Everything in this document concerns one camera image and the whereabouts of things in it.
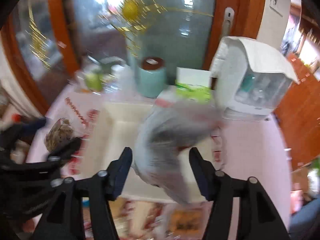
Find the brown noodle snack packet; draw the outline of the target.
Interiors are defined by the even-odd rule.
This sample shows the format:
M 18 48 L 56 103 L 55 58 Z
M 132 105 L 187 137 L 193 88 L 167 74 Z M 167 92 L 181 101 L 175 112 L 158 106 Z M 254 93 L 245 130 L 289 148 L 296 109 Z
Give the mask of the brown noodle snack packet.
M 44 139 L 44 145 L 48 152 L 52 152 L 60 145 L 70 141 L 73 137 L 74 129 L 66 118 L 60 118 L 52 126 Z

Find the silver grey snack packet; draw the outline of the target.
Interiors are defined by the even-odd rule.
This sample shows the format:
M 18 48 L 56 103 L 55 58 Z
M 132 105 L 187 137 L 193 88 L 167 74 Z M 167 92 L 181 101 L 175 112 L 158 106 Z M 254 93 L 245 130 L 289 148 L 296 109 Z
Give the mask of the silver grey snack packet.
M 209 137 L 222 122 L 221 109 L 191 101 L 153 106 L 140 126 L 133 169 L 145 183 L 160 187 L 178 204 L 189 204 L 188 187 L 178 156 Z

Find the white plastic storage bin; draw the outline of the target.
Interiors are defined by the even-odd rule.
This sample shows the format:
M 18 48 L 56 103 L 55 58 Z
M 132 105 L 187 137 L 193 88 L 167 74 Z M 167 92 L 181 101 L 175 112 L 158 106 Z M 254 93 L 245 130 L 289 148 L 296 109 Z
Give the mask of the white plastic storage bin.
M 108 167 L 110 162 L 118 159 L 124 148 L 133 151 L 140 126 L 148 117 L 154 105 L 131 103 L 106 103 L 98 115 L 93 133 L 84 151 L 80 171 L 82 176 L 90 177 L 99 170 Z M 204 159 L 212 160 L 213 140 L 211 135 L 193 147 L 197 147 Z M 178 156 L 183 178 L 188 187 L 189 203 L 201 202 L 203 197 L 196 184 L 195 176 L 189 164 L 189 148 Z M 145 183 L 136 175 L 131 165 L 129 174 L 121 193 L 123 197 L 137 200 L 174 202 L 160 187 Z

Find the bottle with green liquid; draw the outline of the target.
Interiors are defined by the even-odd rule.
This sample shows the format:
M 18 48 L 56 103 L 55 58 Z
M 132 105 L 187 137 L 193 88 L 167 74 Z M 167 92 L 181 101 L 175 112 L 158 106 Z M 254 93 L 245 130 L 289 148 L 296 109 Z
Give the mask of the bottle with green liquid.
M 87 88 L 94 92 L 102 91 L 103 70 L 100 63 L 91 56 L 85 56 L 82 61 L 82 70 Z

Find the orange wooden cabinet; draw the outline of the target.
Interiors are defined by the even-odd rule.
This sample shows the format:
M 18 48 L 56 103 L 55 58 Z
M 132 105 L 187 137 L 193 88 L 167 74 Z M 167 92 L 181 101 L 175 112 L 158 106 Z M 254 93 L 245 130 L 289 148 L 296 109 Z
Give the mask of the orange wooden cabinet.
M 319 81 L 298 56 L 287 59 L 299 83 L 292 83 L 274 113 L 296 170 L 319 156 Z

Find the teal ceramic canister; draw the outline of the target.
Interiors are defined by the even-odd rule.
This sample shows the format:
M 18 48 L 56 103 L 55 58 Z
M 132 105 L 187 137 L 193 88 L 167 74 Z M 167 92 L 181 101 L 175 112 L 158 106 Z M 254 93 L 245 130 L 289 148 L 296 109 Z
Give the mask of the teal ceramic canister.
M 146 98 L 157 98 L 167 86 L 167 70 L 160 57 L 146 57 L 137 69 L 138 92 Z

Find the green white tissue box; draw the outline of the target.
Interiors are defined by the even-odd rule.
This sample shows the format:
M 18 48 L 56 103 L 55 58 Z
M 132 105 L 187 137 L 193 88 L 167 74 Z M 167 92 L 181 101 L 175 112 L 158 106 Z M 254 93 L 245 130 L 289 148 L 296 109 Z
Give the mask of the green white tissue box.
M 208 70 L 177 68 L 176 94 L 184 99 L 207 103 L 212 99 L 212 77 Z

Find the wall light switch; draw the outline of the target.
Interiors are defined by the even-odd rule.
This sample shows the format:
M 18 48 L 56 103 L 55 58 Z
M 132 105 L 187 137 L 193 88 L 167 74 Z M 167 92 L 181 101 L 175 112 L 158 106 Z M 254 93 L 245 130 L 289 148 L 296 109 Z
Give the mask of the wall light switch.
M 281 17 L 283 17 L 283 13 L 281 12 L 281 10 L 279 9 L 279 0 L 270 0 L 269 2 L 269 7 L 276 12 L 278 15 L 280 15 Z

